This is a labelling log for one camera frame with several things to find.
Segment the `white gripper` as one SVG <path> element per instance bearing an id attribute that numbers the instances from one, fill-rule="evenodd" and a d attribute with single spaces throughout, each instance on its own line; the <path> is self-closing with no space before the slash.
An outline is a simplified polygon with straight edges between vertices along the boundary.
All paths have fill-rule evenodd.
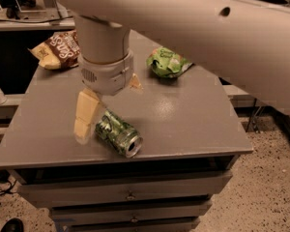
<path id="1" fill-rule="evenodd" d="M 97 123 L 103 111 L 103 103 L 96 93 L 114 96 L 128 85 L 136 90 L 142 90 L 142 85 L 134 73 L 131 50 L 123 60 L 110 64 L 94 64 L 79 55 L 78 65 L 82 81 L 89 89 L 84 88 L 78 94 L 73 132 L 79 143 L 87 143 L 92 125 Z"/>

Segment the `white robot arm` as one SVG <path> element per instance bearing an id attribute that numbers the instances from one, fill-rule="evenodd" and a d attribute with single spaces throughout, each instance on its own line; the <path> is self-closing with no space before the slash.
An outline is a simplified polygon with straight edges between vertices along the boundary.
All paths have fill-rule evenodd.
<path id="1" fill-rule="evenodd" d="M 258 0 L 57 0 L 163 45 L 290 117 L 290 7 Z"/>

